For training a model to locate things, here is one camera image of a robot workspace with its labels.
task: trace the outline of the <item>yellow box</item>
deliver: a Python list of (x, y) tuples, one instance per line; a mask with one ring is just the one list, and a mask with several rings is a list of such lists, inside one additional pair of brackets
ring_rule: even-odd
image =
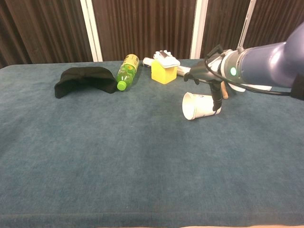
[(176, 79), (177, 66), (170, 68), (163, 68), (162, 65), (157, 60), (154, 60), (151, 63), (151, 73), (153, 80), (162, 84), (167, 84), (170, 81)]

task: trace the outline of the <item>wooden handle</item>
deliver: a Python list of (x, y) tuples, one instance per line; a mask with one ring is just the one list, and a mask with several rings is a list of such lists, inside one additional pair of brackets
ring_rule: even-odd
[(223, 98), (228, 99), (229, 96), (228, 96), (224, 81), (220, 83), (220, 88), (222, 89)]

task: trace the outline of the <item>green bottle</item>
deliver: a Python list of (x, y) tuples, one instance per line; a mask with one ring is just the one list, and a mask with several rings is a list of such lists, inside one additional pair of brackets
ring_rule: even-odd
[(117, 88), (120, 91), (125, 90), (132, 84), (138, 68), (138, 63), (139, 59), (134, 54), (129, 54), (125, 57), (116, 76)]

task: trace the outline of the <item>white paper cup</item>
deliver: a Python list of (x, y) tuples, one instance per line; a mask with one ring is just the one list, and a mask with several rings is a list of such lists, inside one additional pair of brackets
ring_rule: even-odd
[(187, 120), (219, 114), (221, 107), (213, 111), (213, 99), (210, 95), (199, 95), (187, 92), (182, 100), (182, 112)]

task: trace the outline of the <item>black cloth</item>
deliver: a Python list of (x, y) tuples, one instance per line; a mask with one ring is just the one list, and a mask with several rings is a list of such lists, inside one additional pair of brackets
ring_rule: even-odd
[(64, 71), (55, 85), (55, 97), (62, 98), (71, 91), (92, 86), (109, 94), (117, 91), (117, 81), (112, 73), (103, 67), (73, 67)]

